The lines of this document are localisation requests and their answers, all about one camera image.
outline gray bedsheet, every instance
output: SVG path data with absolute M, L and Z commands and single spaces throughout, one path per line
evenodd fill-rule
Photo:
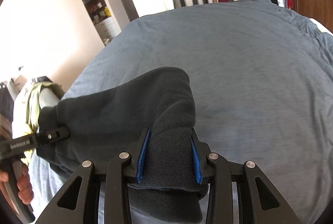
M 65 98 L 113 88 L 157 67 L 182 68 L 199 139 L 229 161 L 256 162 L 310 224 L 333 196 L 332 58 L 331 35 L 269 0 L 191 6 L 131 22 Z M 43 207 L 62 182 L 36 155 L 30 175 L 33 207 Z M 135 212 L 132 218 L 159 223 Z

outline silver rivet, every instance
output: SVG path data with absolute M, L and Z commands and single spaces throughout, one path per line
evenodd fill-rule
M 127 152 L 123 152 L 123 153 L 119 154 L 119 157 L 120 157 L 121 159 L 126 159 L 127 157 L 129 157 L 129 153 L 127 153 Z
M 210 153 L 208 156 L 209 156 L 210 159 L 213 159 L 213 160 L 219 158 L 219 155 L 216 154 L 216 153 Z
M 252 162 L 252 161 L 247 161 L 246 162 L 246 166 L 249 167 L 249 168 L 251 168 L 251 169 L 253 169 L 255 167 L 255 163 Z
M 84 167 L 84 168 L 88 168 L 90 166 L 91 166 L 91 161 L 89 161 L 89 160 L 86 160 L 82 163 L 82 167 Z

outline folded black garment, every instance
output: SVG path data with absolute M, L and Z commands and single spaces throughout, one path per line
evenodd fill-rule
M 207 185 L 193 173 L 191 129 L 195 104 L 189 77 L 162 67 L 121 86 L 43 108 L 40 131 L 67 126 L 68 139 L 37 149 L 59 175 L 68 178 L 84 161 L 109 161 L 137 141 L 149 127 L 152 135 L 140 184 L 129 185 L 131 208 L 159 220 L 198 223 L 199 200 Z

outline triangular cutout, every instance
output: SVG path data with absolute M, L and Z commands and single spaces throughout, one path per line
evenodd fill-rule
M 263 210 L 278 208 L 280 206 L 279 202 L 269 191 L 264 182 L 259 177 L 256 177 L 255 182 L 257 184 L 261 208 Z
M 82 183 L 82 177 L 77 177 L 67 189 L 65 194 L 58 201 L 58 206 L 69 210 L 75 210 L 78 202 L 79 191 Z

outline human hand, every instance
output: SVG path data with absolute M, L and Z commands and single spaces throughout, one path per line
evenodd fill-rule
M 9 205 L 12 206 L 7 191 L 3 183 L 8 182 L 8 173 L 0 170 L 0 190 L 6 198 Z M 32 191 L 32 185 L 30 183 L 30 176 L 28 174 L 28 167 L 26 164 L 22 165 L 22 176 L 17 179 L 17 187 L 19 189 L 18 196 L 20 200 L 26 205 L 30 204 L 34 198 L 34 193 Z

